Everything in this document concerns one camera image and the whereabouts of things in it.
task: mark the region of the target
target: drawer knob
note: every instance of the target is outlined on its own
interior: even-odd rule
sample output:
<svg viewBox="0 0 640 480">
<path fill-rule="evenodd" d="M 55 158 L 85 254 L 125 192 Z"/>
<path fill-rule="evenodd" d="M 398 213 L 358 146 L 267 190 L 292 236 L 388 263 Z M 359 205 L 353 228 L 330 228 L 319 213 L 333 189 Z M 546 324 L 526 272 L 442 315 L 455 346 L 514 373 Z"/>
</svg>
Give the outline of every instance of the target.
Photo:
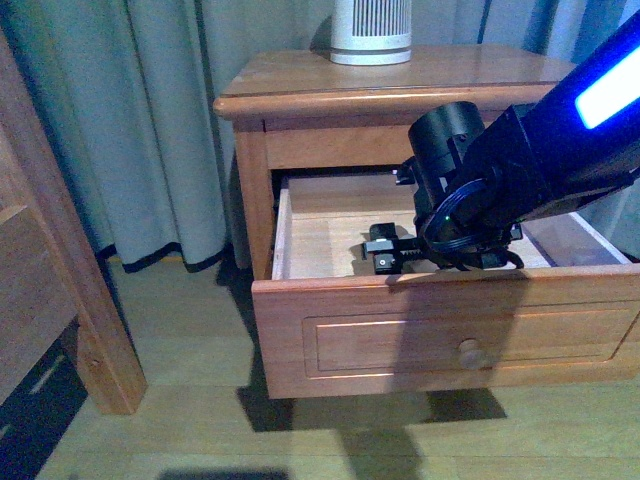
<svg viewBox="0 0 640 480">
<path fill-rule="evenodd" d="M 460 365 L 467 370 L 479 370 L 491 365 L 487 352 L 480 348 L 480 342 L 475 338 L 465 340 L 458 346 Z"/>
</svg>

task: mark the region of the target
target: curtain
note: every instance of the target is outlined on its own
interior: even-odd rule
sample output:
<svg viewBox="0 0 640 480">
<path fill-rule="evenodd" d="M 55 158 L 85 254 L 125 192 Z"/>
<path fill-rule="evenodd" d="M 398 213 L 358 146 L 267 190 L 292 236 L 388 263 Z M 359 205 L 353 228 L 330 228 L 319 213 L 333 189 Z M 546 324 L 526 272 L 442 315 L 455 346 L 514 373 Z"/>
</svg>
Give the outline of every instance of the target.
<svg viewBox="0 0 640 480">
<path fill-rule="evenodd" d="M 249 265 L 231 125 L 211 103 L 256 53 L 328 47 L 333 0 L 6 0 L 2 26 L 96 250 Z M 581 61 L 640 0 L 413 0 L 413 43 Z M 640 256 L 640 189 L 585 217 Z"/>
</svg>

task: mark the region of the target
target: white air purifier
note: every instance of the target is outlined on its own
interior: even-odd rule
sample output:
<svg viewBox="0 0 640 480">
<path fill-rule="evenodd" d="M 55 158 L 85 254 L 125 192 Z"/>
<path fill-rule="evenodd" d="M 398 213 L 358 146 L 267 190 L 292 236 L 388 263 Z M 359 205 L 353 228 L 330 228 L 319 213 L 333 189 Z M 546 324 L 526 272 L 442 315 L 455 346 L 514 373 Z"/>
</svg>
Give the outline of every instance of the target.
<svg viewBox="0 0 640 480">
<path fill-rule="evenodd" d="M 336 0 L 331 61 L 391 65 L 411 59 L 411 0 Z"/>
</svg>

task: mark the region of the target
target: led light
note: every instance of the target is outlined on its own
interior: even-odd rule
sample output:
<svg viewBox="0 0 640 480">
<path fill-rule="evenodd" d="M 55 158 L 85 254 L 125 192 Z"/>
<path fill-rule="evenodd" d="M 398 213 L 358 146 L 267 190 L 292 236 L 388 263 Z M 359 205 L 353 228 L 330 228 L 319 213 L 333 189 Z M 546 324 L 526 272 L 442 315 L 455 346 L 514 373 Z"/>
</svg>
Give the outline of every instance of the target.
<svg viewBox="0 0 640 480">
<path fill-rule="evenodd" d="M 592 129 L 638 98 L 640 47 L 578 95 L 575 104 L 584 126 Z"/>
</svg>

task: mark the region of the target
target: floor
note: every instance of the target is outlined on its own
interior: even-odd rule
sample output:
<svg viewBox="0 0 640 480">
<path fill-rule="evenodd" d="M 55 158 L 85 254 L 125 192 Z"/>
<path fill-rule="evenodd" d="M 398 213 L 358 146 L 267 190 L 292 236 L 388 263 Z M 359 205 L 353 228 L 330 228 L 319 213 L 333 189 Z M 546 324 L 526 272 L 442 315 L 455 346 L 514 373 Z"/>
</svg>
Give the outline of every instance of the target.
<svg viewBox="0 0 640 480">
<path fill-rule="evenodd" d="M 268 401 L 246 274 L 111 268 L 148 393 L 88 400 L 39 479 L 640 478 L 640 379 Z"/>
</svg>

